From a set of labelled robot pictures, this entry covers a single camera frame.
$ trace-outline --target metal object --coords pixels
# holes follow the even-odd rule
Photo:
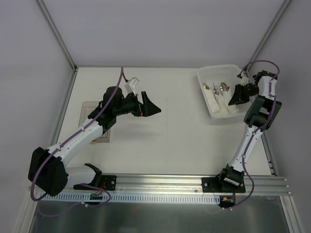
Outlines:
[[[230,86],[229,86],[229,84],[228,84],[227,82],[221,82],[221,83],[220,83],[220,89],[221,89],[222,91],[228,91],[229,88],[230,88]]]
[[[34,221],[34,219],[36,219],[36,217],[34,217],[36,206],[37,203],[31,200],[30,191],[28,191],[20,207],[20,213],[17,218],[16,227],[13,231],[14,233],[31,232],[30,227],[32,220]]]
[[[218,96],[219,95],[218,87],[217,87],[217,85],[215,85],[215,83],[213,83],[213,86],[214,86],[214,89],[213,89],[214,94],[216,94]]]
[[[70,80],[70,83],[69,83],[69,86],[68,86],[68,89],[67,89],[67,92],[66,92],[66,96],[65,96],[63,104],[62,104],[62,108],[61,108],[61,110],[60,110],[60,112],[58,114],[56,126],[55,126],[53,134],[52,134],[52,139],[50,141],[50,145],[54,145],[54,144],[57,143],[60,131],[62,129],[62,125],[63,125],[63,121],[64,121],[64,118],[65,118],[65,114],[66,114],[66,110],[67,110],[67,107],[68,107],[68,103],[69,103],[69,100],[70,100],[70,96],[71,96],[71,93],[72,93],[73,85],[74,85],[74,82],[75,82],[76,77],[77,77],[77,73],[78,73],[78,70],[76,72],[74,72],[72,74],[72,76],[71,76],[71,80]]]
[[[39,208],[45,214],[57,214],[72,205],[65,201],[42,201]],[[279,197],[252,197],[232,212],[208,204],[115,202],[100,208],[78,205],[61,217],[42,217],[37,213],[34,219],[39,222],[36,225],[33,221],[30,233],[289,232]]]
[[[94,191],[87,192],[61,192],[55,197],[47,195],[44,200],[53,201],[87,201],[98,202],[98,200],[91,200],[90,195]],[[219,195],[179,195],[179,194],[123,194],[110,193],[111,200],[109,202],[127,202],[127,203],[192,203],[192,204],[219,204]],[[108,195],[103,195],[103,201],[108,199]]]
[[[56,25],[55,25],[51,15],[50,15],[50,13],[49,13],[49,11],[48,11],[44,1],[43,0],[35,0],[35,1],[36,1],[37,5],[38,5],[39,9],[41,10],[42,14],[44,15],[44,18],[46,19],[49,27],[51,28],[51,30],[52,30],[52,32],[53,32],[53,34],[54,34],[58,44],[60,45],[61,50],[63,51],[63,53],[64,53],[67,61],[69,62],[72,70],[76,71],[77,66],[74,64],[74,61],[73,61],[73,59],[72,59],[72,57],[71,57],[71,55],[70,55],[70,53],[69,53],[69,51],[68,51],[64,41],[63,41],[63,39],[62,39],[62,37],[61,37],[61,35],[60,35]]]
[[[209,90],[209,86],[206,84],[206,82],[203,82],[203,88],[205,88],[206,90]]]
[[[268,137],[266,132],[263,132],[263,134],[261,135],[261,139],[262,139],[264,151],[267,155],[267,160],[268,160],[268,164],[270,167],[271,174],[274,176],[277,176],[278,168],[277,168],[277,165],[274,163],[275,157],[274,157],[272,151],[270,150],[271,145],[270,145],[269,137]]]
[[[230,175],[225,174],[227,173],[227,169],[224,168],[221,173],[215,177],[203,177],[201,179],[202,182],[202,190],[204,193],[245,193],[246,189],[244,187],[244,180],[242,173],[238,171],[229,172]],[[232,180],[236,177],[239,177],[240,180]]]
[[[280,200],[283,206],[284,215],[286,217],[290,233],[305,232],[302,222],[299,216],[296,214],[297,210],[294,204],[293,197],[280,197]]]
[[[278,11],[276,12],[274,18],[272,19],[270,25],[268,26],[266,32],[264,33],[263,37],[261,38],[259,44],[257,45],[254,53],[252,54],[251,58],[249,59],[249,61],[248,61],[249,63],[253,62],[253,61],[255,61],[257,59],[258,55],[262,51],[264,45],[267,43],[267,41],[270,38],[272,32],[276,28],[276,25],[280,21],[281,17],[285,13],[287,7],[290,5],[291,2],[292,2],[292,0],[284,0],[284,2],[281,4],[280,8],[278,9]]]
[[[117,182],[117,177],[115,175],[102,175],[101,183],[104,183],[104,189],[108,191],[115,191]]]
[[[130,193],[142,194],[179,194],[179,195],[202,195],[203,177],[215,176],[199,175],[145,175],[145,174],[113,174],[117,176],[115,191],[120,195]],[[290,196],[289,184],[284,177],[252,176],[255,182],[253,196]],[[246,193],[237,193],[237,196],[245,196],[252,189],[252,183],[248,178],[244,179]],[[73,189],[64,189],[64,192],[72,192]]]

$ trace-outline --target white wall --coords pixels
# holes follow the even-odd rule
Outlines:
[[[71,69],[34,0],[0,3],[0,226],[12,232],[32,151],[51,139]]]
[[[293,1],[259,59],[281,69],[276,94],[283,106],[268,131],[280,175],[287,176],[305,231],[311,232],[311,1]],[[272,66],[255,66],[275,70]]]
[[[283,0],[45,0],[77,65],[245,64]]]

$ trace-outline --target black mounting bracket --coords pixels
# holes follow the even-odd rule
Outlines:
[[[102,183],[104,184],[104,190],[115,191],[117,185],[117,176],[102,175]]]
[[[214,183],[213,180],[215,177],[203,177],[201,179],[202,181],[202,190],[204,193],[234,193],[234,189],[228,190],[227,192],[223,191],[222,184],[220,183]],[[244,181],[235,188],[236,193],[245,193],[245,184]]]
[[[203,177],[202,190],[204,193],[245,193],[244,171],[237,171],[226,165],[215,177]]]

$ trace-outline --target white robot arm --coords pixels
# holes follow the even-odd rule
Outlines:
[[[275,74],[263,70],[254,75],[254,79],[254,84],[236,85],[229,105],[246,103],[250,96],[257,96],[245,115],[246,126],[236,153],[230,163],[216,177],[202,178],[204,192],[246,192],[243,181],[246,163],[256,142],[263,132],[271,126],[282,106],[282,103],[277,101],[275,97],[277,82]]]
[[[103,182],[102,171],[94,165],[67,166],[84,146],[108,131],[116,123],[117,116],[131,113],[136,117],[148,117],[161,112],[144,91],[141,93],[143,103],[138,101],[138,95],[135,94],[137,84],[136,78],[127,81],[126,97],[120,88],[109,87],[103,101],[76,131],[46,150],[37,148],[32,155],[28,179],[50,196],[56,196],[65,187],[85,189],[79,185],[82,183],[100,187]]]

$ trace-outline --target plastic tray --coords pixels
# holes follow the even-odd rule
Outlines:
[[[247,110],[250,107],[250,103],[237,105],[239,112],[234,113],[234,114],[220,115],[217,113],[212,113],[207,97],[205,95],[205,91],[203,88],[203,82],[206,82],[206,84],[209,87],[213,87],[213,83],[215,83],[215,85],[218,85],[219,87],[219,84],[221,82],[227,81],[231,88],[231,92],[233,94],[235,85],[239,84],[241,81],[241,79],[237,77],[240,71],[241,69],[236,65],[220,65],[220,66],[202,67],[196,71],[196,74],[199,80],[199,85],[201,87],[201,90],[202,90],[202,93],[203,93],[203,96],[204,96],[204,99],[205,99],[205,102],[206,102],[206,105],[207,105],[207,108],[210,114],[210,118],[212,118],[213,120],[245,116]]]

